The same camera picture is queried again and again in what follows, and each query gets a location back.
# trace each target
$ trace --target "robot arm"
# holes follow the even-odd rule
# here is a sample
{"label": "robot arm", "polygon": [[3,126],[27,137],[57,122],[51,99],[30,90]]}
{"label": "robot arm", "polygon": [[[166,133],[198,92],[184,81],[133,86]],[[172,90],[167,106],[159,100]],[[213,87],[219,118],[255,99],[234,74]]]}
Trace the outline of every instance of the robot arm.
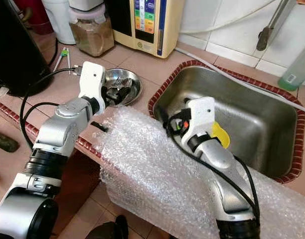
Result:
{"label": "robot arm", "polygon": [[[189,100],[186,107],[186,111],[178,113],[185,118],[179,133],[182,147],[229,177],[251,198],[251,188],[237,170],[237,160],[219,139],[211,137],[215,122],[214,99]],[[249,203],[222,177],[211,170],[207,175],[220,238],[258,239],[260,226]]]}
{"label": "robot arm", "polygon": [[42,125],[24,172],[16,175],[0,202],[0,236],[50,237],[58,213],[53,198],[59,193],[64,166],[91,117],[105,110],[104,81],[104,67],[83,64],[79,97],[59,105]]}

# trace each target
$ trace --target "glass jar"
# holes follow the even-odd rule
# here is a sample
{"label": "glass jar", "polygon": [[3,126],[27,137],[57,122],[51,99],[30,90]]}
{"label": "glass jar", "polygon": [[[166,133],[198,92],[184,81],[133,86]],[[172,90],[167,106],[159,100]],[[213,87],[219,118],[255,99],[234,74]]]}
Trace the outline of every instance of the glass jar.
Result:
{"label": "glass jar", "polygon": [[111,21],[104,16],[105,5],[90,11],[70,8],[70,27],[76,46],[91,56],[100,56],[114,46]]}

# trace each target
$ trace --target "metal bowl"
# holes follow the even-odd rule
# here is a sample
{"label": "metal bowl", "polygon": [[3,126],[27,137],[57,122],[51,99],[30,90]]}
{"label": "metal bowl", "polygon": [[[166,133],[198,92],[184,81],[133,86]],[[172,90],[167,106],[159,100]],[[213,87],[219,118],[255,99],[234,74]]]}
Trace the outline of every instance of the metal bowl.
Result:
{"label": "metal bowl", "polygon": [[120,77],[124,79],[130,78],[132,80],[132,85],[131,91],[128,93],[128,95],[121,103],[115,105],[115,107],[129,105],[139,97],[143,89],[139,76],[137,76],[134,72],[119,68],[106,70],[106,82],[104,85],[109,89]]}

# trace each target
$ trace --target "kitchen counter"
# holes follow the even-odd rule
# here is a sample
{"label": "kitchen counter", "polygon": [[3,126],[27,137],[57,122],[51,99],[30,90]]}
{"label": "kitchen counter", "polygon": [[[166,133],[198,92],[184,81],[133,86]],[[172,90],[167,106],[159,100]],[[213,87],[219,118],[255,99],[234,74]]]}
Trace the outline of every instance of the kitchen counter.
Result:
{"label": "kitchen counter", "polygon": [[[37,41],[39,48],[42,51],[46,61],[49,61],[54,52],[53,35],[50,34],[47,36],[35,36],[35,40]],[[61,51],[63,46],[63,44],[59,43],[59,52]],[[217,66],[223,67],[234,72],[238,72],[240,74],[254,78],[264,83],[277,86],[278,78],[276,76],[233,62],[222,57],[218,57],[212,53],[208,53],[182,43],[179,43],[178,46],[190,51],[195,55],[198,55],[199,57]],[[163,82],[168,78],[168,76],[180,63],[187,60],[191,60],[190,57],[176,51],[172,52],[167,59],[158,59],[151,55],[139,51],[134,51],[119,44],[117,44],[112,50],[110,50],[99,58],[93,58],[79,51],[75,46],[68,47],[70,49],[72,66],[82,65],[84,61],[90,61],[103,65],[106,69],[124,68],[133,71],[134,73],[139,75],[143,83],[143,92],[141,96],[131,106],[147,115],[149,114],[149,99],[153,96],[153,94],[159,89]],[[58,68],[60,69],[65,67],[67,67],[66,58],[61,61]],[[28,98],[25,110],[27,110],[32,105],[45,101],[62,104],[74,97],[77,97],[78,93],[79,77],[70,75],[68,72],[62,72],[55,75],[54,80],[47,89],[35,96]],[[291,92],[291,94],[295,96],[297,95],[296,92]],[[298,99],[305,106],[305,86],[300,87]],[[9,95],[0,97],[0,103],[8,107],[16,114],[19,114],[21,101],[21,98],[12,97]],[[40,106],[38,109],[35,109],[32,112],[27,121],[38,129],[48,117],[53,115],[54,111],[55,107],[53,106]],[[95,116],[92,118],[92,120],[97,122],[103,122],[106,118],[111,117],[114,111],[115,108],[107,108],[102,115]],[[0,105],[0,115],[18,127],[16,117],[14,119],[14,116],[9,116],[10,114],[7,115],[4,112],[3,110],[1,110]],[[95,149],[91,147],[91,145],[95,145],[97,143],[97,139],[93,135],[96,134],[96,132],[98,131],[99,130],[96,127],[89,125],[87,129],[80,134],[81,140],[79,140],[76,144],[76,148],[81,152],[85,153],[87,156],[89,156],[96,162],[101,163],[100,154],[98,152],[95,152]],[[303,171],[297,179],[285,185],[305,195],[305,134]]]}

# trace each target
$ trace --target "stainless steel sink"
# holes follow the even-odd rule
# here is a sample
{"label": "stainless steel sink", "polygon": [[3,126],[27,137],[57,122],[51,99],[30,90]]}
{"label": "stainless steel sink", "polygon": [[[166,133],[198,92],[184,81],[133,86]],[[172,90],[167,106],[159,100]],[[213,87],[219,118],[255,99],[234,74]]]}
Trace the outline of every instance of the stainless steel sink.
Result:
{"label": "stainless steel sink", "polygon": [[297,124],[296,110],[282,102],[251,91],[204,67],[184,68],[154,107],[173,115],[184,108],[185,98],[215,98],[215,117],[231,139],[229,150],[248,166],[271,177],[291,168]]}

